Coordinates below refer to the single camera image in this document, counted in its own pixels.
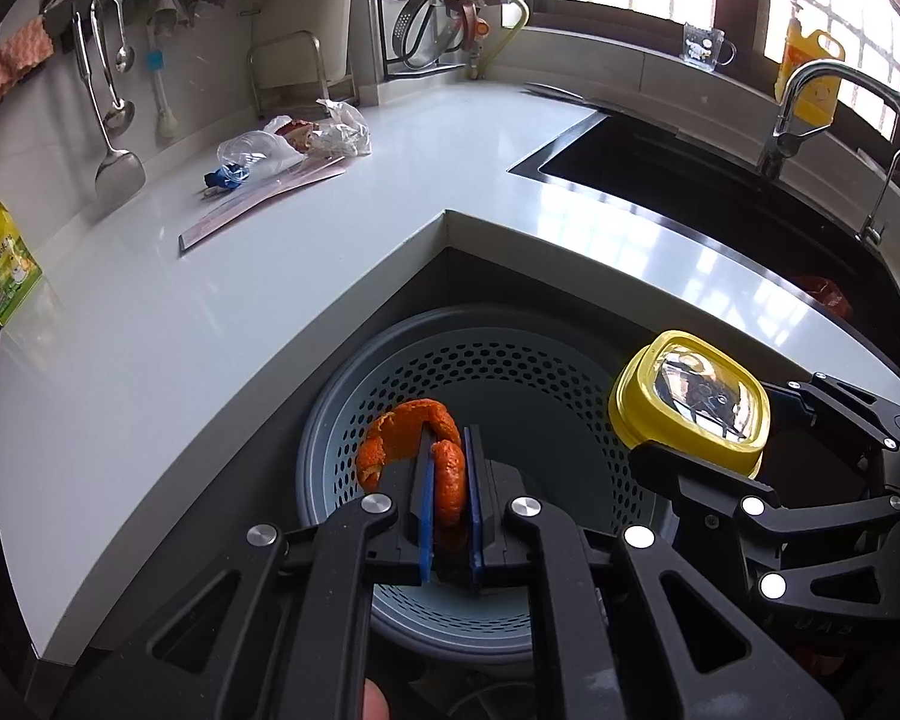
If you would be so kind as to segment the person's left hand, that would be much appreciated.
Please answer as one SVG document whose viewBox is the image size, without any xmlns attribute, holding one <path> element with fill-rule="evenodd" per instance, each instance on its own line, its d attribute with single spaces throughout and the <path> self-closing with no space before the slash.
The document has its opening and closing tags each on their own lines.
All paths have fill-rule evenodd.
<svg viewBox="0 0 900 720">
<path fill-rule="evenodd" d="M 372 679 L 366 679 L 362 693 L 362 720 L 388 720 L 388 718 L 390 707 L 385 695 Z"/>
</svg>

